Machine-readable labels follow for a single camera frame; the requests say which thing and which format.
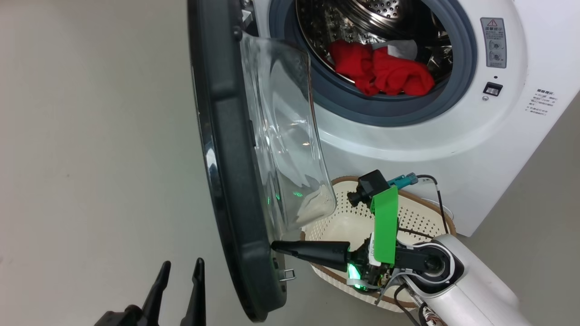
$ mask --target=beige plastic basket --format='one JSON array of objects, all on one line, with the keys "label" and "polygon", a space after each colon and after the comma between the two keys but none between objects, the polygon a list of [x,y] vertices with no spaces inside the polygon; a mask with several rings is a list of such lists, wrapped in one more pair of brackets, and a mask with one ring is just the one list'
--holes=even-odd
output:
[{"label": "beige plastic basket", "polygon": [[[357,186],[357,177],[345,176],[335,179],[332,184],[336,194],[336,210],[334,213],[314,223],[308,224],[302,230],[301,238],[308,241],[349,241],[352,250],[362,245],[374,229],[375,217],[366,205],[352,207],[346,197]],[[409,229],[428,234],[432,237],[445,233],[439,208],[406,191],[399,190],[399,225],[403,229]],[[449,232],[456,235],[455,226],[449,216],[445,216]],[[416,234],[399,231],[397,238],[407,244],[429,241],[430,239]],[[320,265],[312,264],[314,272],[334,287],[356,298],[374,304],[378,294],[365,295],[357,292],[346,285],[347,274],[342,271],[329,269]],[[379,303],[379,307],[392,311],[402,312],[395,304],[393,295],[396,287],[387,289],[385,296]],[[416,308],[414,302],[406,291],[398,296],[399,302],[408,310]]]}]

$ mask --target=door glass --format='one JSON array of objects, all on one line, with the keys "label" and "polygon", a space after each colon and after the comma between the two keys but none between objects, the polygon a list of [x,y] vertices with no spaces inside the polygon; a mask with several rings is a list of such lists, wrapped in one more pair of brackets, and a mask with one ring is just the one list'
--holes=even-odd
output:
[{"label": "door glass", "polygon": [[336,198],[318,138],[308,54],[244,34],[242,66],[265,218],[276,239],[333,213]]}]

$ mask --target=red cloth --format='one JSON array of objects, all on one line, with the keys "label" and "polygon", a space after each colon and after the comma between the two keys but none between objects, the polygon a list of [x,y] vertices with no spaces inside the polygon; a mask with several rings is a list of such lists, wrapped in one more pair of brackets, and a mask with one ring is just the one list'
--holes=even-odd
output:
[{"label": "red cloth", "polygon": [[379,89],[373,84],[372,46],[348,43],[343,39],[330,44],[328,49],[335,63],[335,71],[354,81],[355,86],[365,95],[373,96]]},{"label": "red cloth", "polygon": [[389,55],[388,48],[372,50],[370,44],[348,43],[342,39],[330,44],[335,70],[354,80],[365,95],[373,96],[379,90],[388,95],[401,91],[411,96],[423,96],[435,86],[427,66]]},{"label": "red cloth", "polygon": [[426,65],[391,56],[387,47],[375,50],[372,62],[375,85],[388,95],[397,95],[403,91],[407,95],[423,96],[435,86]]}]

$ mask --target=stainless steel drum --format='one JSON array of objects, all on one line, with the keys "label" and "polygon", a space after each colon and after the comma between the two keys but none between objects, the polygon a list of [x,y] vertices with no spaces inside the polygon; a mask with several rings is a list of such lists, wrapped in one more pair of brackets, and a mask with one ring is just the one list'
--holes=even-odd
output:
[{"label": "stainless steel drum", "polygon": [[419,47],[416,60],[427,65],[436,83],[451,74],[448,35],[420,0],[296,0],[296,14],[310,50],[332,71],[328,47],[336,40],[374,44],[413,39]]}]

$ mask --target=green plastic part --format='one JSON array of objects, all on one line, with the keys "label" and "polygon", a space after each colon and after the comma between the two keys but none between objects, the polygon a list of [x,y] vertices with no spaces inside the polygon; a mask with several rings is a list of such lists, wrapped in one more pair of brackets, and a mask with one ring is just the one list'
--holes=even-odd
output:
[{"label": "green plastic part", "polygon": [[398,227],[398,189],[391,187],[374,196],[371,212],[375,214],[375,259],[381,263],[395,263]]}]

